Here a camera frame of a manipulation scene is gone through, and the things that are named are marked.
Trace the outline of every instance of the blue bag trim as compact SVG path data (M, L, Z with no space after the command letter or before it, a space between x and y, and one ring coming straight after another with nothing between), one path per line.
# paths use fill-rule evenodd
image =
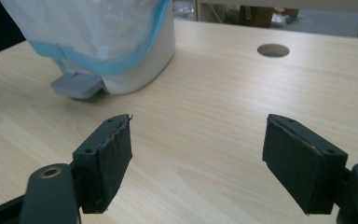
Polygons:
M152 19L154 27L151 29L152 32L149 32L146 41L139 43L135 49L117 56L115 59L102 61L58 44L32 40L29 40L29 43L34 48L34 51L41 56L69 60L101 76L120 76L130 72L130 70L142 63L147 57L156 41L169 2L170 0L160 0L154 8L154 18Z

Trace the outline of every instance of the plastic bag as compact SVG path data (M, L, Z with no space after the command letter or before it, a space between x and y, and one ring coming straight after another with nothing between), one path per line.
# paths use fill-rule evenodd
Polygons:
M140 64L169 0L1 0L34 50L103 76Z

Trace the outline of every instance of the gray floor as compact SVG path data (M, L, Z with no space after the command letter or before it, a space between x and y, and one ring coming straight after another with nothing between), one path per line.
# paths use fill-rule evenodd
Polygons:
M193 20L192 4L189 2L173 1L176 19ZM238 23L239 6L227 6L225 23ZM271 26L294 32L322 35L358 36L358 13L333 12L300 9L295 21L286 23L282 27Z

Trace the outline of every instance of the light wood tabletop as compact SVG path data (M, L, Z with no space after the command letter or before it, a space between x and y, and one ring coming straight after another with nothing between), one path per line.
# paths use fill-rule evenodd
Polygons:
M133 115L117 197L83 223L336 223L307 217L262 161L268 114L296 119L358 163L358 39L176 21L176 52L143 89L78 101L27 43L0 52L0 204L105 120ZM260 55L275 43L290 53Z

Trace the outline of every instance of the wooden table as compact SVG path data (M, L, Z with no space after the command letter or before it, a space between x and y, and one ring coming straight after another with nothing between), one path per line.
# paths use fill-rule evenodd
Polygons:
M262 161L269 113L296 119L358 163L358 39L176 21L176 52L132 94L55 94L60 71L27 43L0 52L0 203L100 123L133 115L133 159L104 215L83 223L335 223L307 217ZM266 43L290 54L257 53Z

